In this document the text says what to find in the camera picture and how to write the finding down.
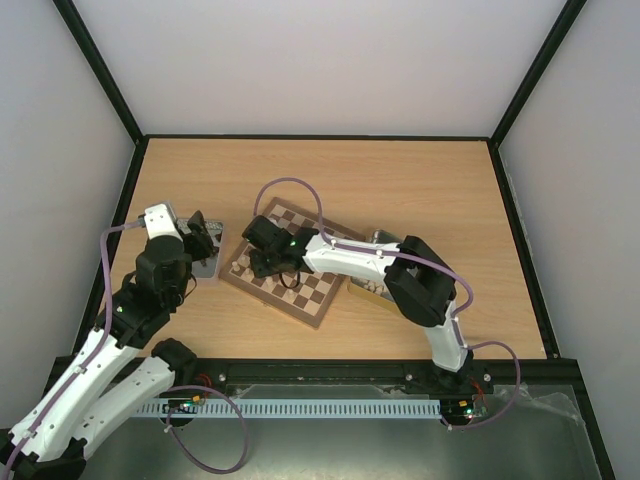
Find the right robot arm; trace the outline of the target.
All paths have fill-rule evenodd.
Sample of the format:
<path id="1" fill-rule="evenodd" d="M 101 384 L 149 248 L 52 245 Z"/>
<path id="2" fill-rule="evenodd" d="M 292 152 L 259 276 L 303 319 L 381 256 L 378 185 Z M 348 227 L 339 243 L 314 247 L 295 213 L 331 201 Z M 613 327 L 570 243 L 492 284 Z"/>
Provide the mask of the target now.
<path id="1" fill-rule="evenodd" d="M 455 392 L 470 381 L 473 353 L 462 339 L 458 314 L 471 305 L 473 291 L 422 239 L 367 243 L 330 235 L 323 225 L 291 233 L 263 215 L 252 219 L 242 237 L 251 246 L 255 277 L 330 273 L 384 285 L 399 312 L 424 329 L 438 384 Z"/>

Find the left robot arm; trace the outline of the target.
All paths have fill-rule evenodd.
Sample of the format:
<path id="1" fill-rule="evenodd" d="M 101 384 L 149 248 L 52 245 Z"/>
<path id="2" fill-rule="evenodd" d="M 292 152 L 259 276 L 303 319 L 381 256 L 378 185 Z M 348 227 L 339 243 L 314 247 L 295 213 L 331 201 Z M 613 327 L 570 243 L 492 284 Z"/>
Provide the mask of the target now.
<path id="1" fill-rule="evenodd" d="M 160 342 L 124 380 L 116 375 L 184 303 L 192 265 L 218 252 L 201 212 L 181 228 L 171 206 L 147 208 L 131 228 L 148 239 L 134 271 L 105 308 L 71 364 L 39 403 L 1 433 L 4 479 L 77 479 L 105 440 L 145 402 L 194 371 L 181 342 Z"/>

